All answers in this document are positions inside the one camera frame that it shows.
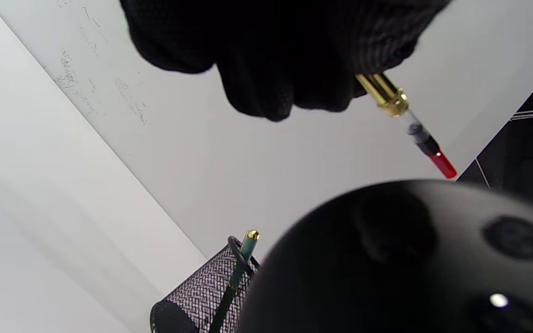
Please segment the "gold pen cap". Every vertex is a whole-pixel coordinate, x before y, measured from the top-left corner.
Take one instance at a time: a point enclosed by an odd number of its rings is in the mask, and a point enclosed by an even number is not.
[[[389,116],[402,116],[409,109],[409,103],[402,88],[397,88],[385,74],[368,76],[357,74],[355,77]]]

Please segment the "white ceiling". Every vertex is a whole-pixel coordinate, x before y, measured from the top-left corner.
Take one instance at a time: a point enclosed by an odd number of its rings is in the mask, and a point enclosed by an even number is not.
[[[140,59],[117,0],[0,0],[0,15],[205,256],[257,228],[261,258],[332,196],[440,177],[368,97],[279,124],[237,114],[215,70]],[[533,2],[456,0],[389,73],[463,171],[533,90]]]

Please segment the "green pen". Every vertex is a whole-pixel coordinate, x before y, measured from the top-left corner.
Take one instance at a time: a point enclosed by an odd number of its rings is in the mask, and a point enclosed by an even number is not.
[[[240,247],[240,253],[246,263],[250,261],[252,251],[254,251],[254,247],[256,246],[259,237],[260,234],[258,234],[257,230],[250,230],[246,233],[246,237],[244,238],[244,241],[242,241],[242,246]],[[223,321],[226,318],[226,314],[228,313],[231,302],[236,295],[237,287],[243,276],[244,268],[235,263],[228,286],[223,293],[222,301],[219,303],[215,316],[213,317],[213,322],[209,327],[209,333],[218,333],[221,330]]]

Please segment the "pen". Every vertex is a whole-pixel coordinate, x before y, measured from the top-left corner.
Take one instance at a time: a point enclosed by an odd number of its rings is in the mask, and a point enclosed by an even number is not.
[[[437,141],[410,110],[402,88],[397,88],[383,73],[373,75],[358,74],[355,77],[366,92],[376,100],[379,108],[392,118],[399,118],[403,121],[407,126],[407,134],[447,179],[452,179],[458,174],[450,160],[441,151]]]
[[[246,262],[252,257],[252,251],[254,251],[254,247],[256,246],[259,237],[260,234],[258,234],[257,230],[250,230],[246,233],[246,236],[242,241],[242,246],[240,247],[240,252]],[[213,321],[209,326],[209,333],[218,333],[221,331],[223,320],[226,318],[226,314],[228,313],[231,302],[236,295],[237,287],[239,286],[243,275],[244,269],[241,268],[240,265],[234,264],[233,273],[231,274],[228,286],[223,293],[222,300],[220,301],[215,316],[213,317]]]

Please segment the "black knit glove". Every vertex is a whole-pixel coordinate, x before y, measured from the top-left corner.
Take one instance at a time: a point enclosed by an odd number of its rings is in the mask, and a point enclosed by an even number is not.
[[[412,54],[448,0],[121,0],[141,55],[165,70],[217,64],[231,105],[273,121],[343,111],[374,74]]]

